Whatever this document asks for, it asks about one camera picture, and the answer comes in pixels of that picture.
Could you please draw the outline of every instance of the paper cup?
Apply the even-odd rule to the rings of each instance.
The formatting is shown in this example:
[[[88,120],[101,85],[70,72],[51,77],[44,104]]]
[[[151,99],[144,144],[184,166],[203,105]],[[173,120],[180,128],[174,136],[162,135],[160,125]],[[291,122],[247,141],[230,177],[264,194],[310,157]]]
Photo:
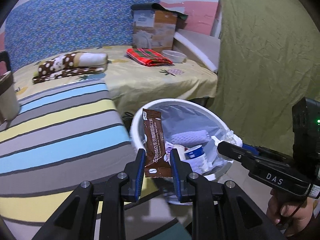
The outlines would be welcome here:
[[[11,71],[0,76],[0,124],[14,119],[20,111]]]
[[[183,161],[183,160],[186,159],[186,156],[184,155],[184,149],[185,149],[184,146],[179,145],[179,144],[174,144],[173,145],[173,149],[177,149],[179,157],[180,157],[180,160]]]

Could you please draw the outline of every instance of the cardboard box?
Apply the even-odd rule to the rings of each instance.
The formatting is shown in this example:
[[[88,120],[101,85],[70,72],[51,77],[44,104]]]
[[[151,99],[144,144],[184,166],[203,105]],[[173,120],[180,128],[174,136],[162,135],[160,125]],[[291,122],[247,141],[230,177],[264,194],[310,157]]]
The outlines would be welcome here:
[[[156,52],[171,50],[176,23],[177,14],[174,12],[134,10],[132,46]]]

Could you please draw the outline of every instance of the brown polka dot fabric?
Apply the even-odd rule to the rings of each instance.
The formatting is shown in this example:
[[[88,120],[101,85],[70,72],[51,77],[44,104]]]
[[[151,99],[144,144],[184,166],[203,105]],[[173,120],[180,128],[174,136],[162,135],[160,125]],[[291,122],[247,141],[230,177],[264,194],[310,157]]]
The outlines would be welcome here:
[[[59,79],[63,77],[70,77],[70,76],[77,76],[77,75],[87,75],[87,74],[98,74],[105,71],[105,68],[99,66],[99,67],[79,67],[79,68],[73,68],[73,69],[64,69],[60,70],[48,75],[43,75],[41,77],[34,77],[32,79],[32,82],[34,84]]]
[[[72,52],[47,60],[38,67],[38,77],[43,77],[63,69],[77,67],[75,66],[74,58],[78,53],[79,52]]]

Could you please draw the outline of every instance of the green fabric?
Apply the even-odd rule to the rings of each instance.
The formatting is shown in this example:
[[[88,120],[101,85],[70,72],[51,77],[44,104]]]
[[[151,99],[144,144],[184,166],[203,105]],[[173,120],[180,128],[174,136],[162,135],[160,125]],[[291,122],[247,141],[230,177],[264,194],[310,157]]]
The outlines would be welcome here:
[[[298,0],[221,0],[212,110],[244,143],[292,155],[291,107],[320,100],[320,33]]]

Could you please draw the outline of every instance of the yellow bedsheet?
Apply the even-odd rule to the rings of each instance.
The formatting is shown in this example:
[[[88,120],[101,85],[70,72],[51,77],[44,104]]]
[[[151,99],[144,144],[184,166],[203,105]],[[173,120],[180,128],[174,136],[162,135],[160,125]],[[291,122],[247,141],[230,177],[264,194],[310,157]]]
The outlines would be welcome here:
[[[66,77],[39,84],[32,84],[33,73],[38,62],[29,64],[14,73],[18,99],[37,92],[86,79],[103,79],[110,95],[121,114],[135,113],[144,104],[161,98],[194,99],[214,98],[217,88],[217,75],[200,67],[192,60],[174,66],[145,67],[125,57],[129,46],[81,49],[77,51],[106,52],[112,63],[101,74]]]

